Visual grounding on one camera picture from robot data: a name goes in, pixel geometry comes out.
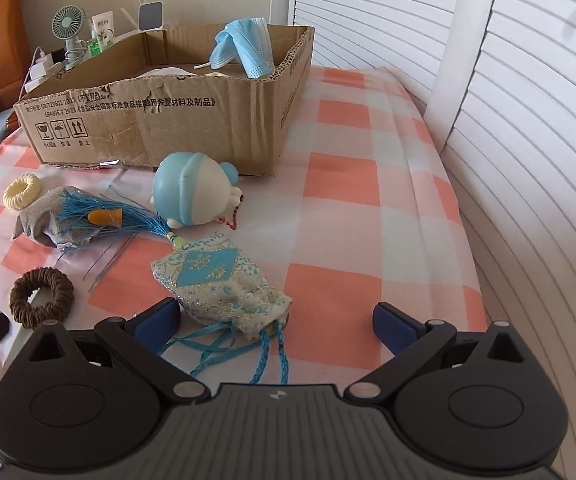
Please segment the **brown hair scrunchie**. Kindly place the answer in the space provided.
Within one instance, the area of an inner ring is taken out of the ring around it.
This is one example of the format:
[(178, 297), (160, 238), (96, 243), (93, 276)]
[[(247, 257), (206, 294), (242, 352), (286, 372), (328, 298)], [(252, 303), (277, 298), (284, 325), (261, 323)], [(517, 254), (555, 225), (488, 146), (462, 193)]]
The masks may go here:
[(10, 291), (12, 318), (34, 330), (46, 321), (63, 322), (74, 304), (74, 286), (60, 270), (42, 266), (24, 273)]

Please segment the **blue patterned sachet pouch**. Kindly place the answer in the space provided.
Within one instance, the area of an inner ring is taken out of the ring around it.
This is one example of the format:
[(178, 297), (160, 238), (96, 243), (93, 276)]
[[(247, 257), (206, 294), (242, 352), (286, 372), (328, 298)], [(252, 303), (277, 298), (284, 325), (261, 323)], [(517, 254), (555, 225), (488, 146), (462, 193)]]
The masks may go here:
[(267, 367), (271, 344), (278, 347), (279, 382), (289, 382), (285, 330), (292, 299), (273, 285), (245, 253), (223, 233), (181, 244), (151, 263), (153, 277), (201, 327), (164, 344), (200, 353), (190, 372), (225, 363), (252, 350), (260, 356), (250, 382), (258, 384)]

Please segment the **orange finger cot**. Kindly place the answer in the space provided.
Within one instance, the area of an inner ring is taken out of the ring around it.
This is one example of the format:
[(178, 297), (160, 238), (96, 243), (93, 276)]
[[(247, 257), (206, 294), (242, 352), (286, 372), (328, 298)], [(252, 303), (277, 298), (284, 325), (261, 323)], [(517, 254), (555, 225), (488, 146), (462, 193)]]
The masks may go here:
[(120, 228), (123, 224), (123, 209), (95, 209), (88, 212), (87, 220), (93, 226), (109, 226), (109, 228)]

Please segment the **cream hair scrunchie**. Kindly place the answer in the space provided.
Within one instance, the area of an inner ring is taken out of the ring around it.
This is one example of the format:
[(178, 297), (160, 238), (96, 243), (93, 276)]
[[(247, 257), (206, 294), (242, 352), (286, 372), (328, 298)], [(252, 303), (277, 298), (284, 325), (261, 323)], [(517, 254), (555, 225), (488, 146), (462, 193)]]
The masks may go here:
[(41, 183), (36, 174), (22, 174), (4, 190), (2, 202), (6, 208), (19, 211), (37, 200), (40, 192)]

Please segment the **blue white plush toy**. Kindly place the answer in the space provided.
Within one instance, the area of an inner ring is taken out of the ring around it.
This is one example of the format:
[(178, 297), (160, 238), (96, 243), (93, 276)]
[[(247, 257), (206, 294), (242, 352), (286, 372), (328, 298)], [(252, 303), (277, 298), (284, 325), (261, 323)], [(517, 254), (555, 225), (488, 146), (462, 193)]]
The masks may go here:
[(167, 155), (155, 171), (151, 205), (167, 226), (203, 226), (235, 212), (242, 202), (239, 172), (203, 153)]

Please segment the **blue tassel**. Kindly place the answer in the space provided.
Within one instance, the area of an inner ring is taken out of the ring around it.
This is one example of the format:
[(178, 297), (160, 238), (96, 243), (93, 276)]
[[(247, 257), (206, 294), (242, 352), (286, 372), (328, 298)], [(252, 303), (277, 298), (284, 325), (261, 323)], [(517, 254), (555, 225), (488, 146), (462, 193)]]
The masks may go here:
[(76, 248), (82, 247), (84, 242), (90, 243), (107, 237), (120, 237), (123, 240), (115, 254), (91, 282), (88, 288), (90, 292), (139, 234), (149, 233), (166, 238), (174, 248), (183, 244), (183, 239), (161, 216), (120, 194), (116, 188), (111, 188), (111, 191), (120, 197), (120, 200), (90, 194), (79, 188), (71, 191), (64, 188), (60, 192), (62, 203), (56, 215), (56, 221), (61, 223), (58, 233), (78, 235), (80, 243)]

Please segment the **white cloth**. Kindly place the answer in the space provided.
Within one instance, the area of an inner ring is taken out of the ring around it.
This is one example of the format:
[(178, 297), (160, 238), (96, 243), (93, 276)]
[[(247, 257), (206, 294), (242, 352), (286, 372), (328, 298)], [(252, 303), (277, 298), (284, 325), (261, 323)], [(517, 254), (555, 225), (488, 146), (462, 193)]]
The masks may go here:
[(153, 70), (147, 70), (146, 72), (138, 75), (138, 78), (147, 78), (147, 77), (176, 77), (179, 79), (185, 79), (187, 77), (195, 76), (195, 73), (188, 72), (188, 70), (184, 70), (180, 67), (169, 66), (169, 67), (161, 67), (161, 68), (154, 68)]

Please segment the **blue surgical face mask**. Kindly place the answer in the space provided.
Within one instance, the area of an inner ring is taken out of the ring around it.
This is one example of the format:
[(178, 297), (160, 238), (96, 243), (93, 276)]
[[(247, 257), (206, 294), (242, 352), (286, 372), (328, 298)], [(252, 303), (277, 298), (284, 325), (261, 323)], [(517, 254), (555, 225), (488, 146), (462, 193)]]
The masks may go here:
[(218, 70), (233, 61), (238, 61), (251, 79), (274, 73), (271, 36), (265, 18), (241, 18), (228, 23), (215, 36), (209, 60), (196, 68), (210, 66)]

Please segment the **yellow cloth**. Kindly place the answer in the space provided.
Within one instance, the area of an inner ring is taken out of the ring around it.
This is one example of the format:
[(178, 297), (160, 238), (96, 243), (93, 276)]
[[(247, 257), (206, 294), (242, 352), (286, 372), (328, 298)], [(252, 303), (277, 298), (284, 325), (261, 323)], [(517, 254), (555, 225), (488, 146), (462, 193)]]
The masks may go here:
[(201, 77), (230, 79), (232, 76), (227, 75), (227, 74), (218, 73), (218, 72), (210, 72), (210, 73), (206, 73), (206, 74), (201, 74)]

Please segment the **orange white checkered tablecloth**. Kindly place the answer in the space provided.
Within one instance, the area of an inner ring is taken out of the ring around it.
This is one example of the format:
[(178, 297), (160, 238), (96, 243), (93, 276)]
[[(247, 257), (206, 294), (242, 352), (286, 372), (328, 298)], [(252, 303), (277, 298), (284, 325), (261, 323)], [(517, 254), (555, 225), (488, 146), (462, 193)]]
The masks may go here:
[[(4, 189), (22, 174), (146, 203), (146, 170), (42, 166), (24, 132), (0, 145), (0, 311), (14, 281), (55, 266), (72, 281), (67, 325), (130, 318), (161, 300), (151, 263), (169, 242), (150, 234), (61, 254), (15, 235)], [(420, 114), (388, 70), (315, 67), (268, 178), (244, 178), (230, 240), (292, 300), (286, 347), (293, 382), (345, 386), (389, 359), (371, 312), (388, 301), (418, 320), (483, 330), (486, 315), (457, 198)]]

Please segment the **brown cardboard box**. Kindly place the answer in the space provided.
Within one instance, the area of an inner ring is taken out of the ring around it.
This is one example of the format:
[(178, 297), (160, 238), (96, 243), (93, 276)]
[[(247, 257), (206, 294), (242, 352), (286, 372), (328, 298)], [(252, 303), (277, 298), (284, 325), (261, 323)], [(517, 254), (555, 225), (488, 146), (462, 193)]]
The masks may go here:
[[(196, 68), (219, 24), (140, 32), (56, 74), (14, 110), (46, 165), (155, 168), (174, 152), (200, 152), (241, 174), (273, 174), (309, 76), (314, 31), (269, 26), (274, 73), (250, 79), (238, 63)], [(138, 75), (175, 66), (193, 77)], [(232, 76), (204, 78), (218, 72)]]

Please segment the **white power strip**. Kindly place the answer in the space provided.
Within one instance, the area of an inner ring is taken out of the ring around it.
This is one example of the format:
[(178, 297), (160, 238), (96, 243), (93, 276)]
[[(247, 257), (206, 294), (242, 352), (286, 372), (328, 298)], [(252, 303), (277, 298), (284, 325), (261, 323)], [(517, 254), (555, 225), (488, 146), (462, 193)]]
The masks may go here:
[(23, 82), (22, 93), (31, 92), (63, 69), (63, 61), (55, 61), (51, 53), (46, 53), (41, 47), (37, 47)]

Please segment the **green box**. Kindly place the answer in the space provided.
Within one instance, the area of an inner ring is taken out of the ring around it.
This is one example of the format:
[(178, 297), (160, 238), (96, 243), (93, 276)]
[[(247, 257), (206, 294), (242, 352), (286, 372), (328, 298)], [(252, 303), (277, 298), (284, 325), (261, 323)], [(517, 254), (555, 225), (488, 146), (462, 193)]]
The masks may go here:
[(90, 39), (88, 41), (88, 53), (89, 55), (94, 58), (95, 56), (99, 55), (102, 52), (102, 47), (100, 46), (100, 42), (98, 39)]

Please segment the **green tube bottle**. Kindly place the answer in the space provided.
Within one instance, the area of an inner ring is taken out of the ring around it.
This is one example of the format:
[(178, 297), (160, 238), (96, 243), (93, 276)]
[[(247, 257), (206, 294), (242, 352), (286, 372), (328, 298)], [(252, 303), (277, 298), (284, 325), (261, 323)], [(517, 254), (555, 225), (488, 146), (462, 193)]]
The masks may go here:
[(100, 52), (108, 50), (114, 42), (114, 32), (112, 28), (105, 27), (97, 32), (97, 43)]

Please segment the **white skincare box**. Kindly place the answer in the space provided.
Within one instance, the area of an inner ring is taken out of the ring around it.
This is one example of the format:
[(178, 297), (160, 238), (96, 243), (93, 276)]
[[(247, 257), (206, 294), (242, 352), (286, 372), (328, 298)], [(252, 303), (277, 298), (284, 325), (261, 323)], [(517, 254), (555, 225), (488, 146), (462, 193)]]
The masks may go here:
[(91, 18), (91, 29), (96, 38), (98, 30), (105, 27), (112, 28), (114, 32), (114, 14), (112, 11), (99, 13)]

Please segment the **phone on white stand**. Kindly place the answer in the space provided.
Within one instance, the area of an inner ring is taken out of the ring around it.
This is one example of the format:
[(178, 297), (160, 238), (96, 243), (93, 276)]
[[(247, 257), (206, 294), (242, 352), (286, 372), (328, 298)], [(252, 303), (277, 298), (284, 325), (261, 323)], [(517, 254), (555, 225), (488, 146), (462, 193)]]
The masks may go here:
[(139, 32), (162, 29), (164, 26), (163, 2), (140, 0), (137, 26)]

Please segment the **small green desk fan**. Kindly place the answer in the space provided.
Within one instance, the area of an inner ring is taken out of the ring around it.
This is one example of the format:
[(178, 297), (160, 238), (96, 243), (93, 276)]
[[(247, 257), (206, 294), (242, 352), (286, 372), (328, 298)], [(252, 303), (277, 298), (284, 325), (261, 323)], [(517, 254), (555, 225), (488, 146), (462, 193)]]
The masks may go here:
[(51, 30), (56, 39), (65, 44), (65, 69), (71, 70), (85, 56), (86, 42), (79, 38), (85, 25), (85, 11), (76, 4), (62, 6), (51, 21)]

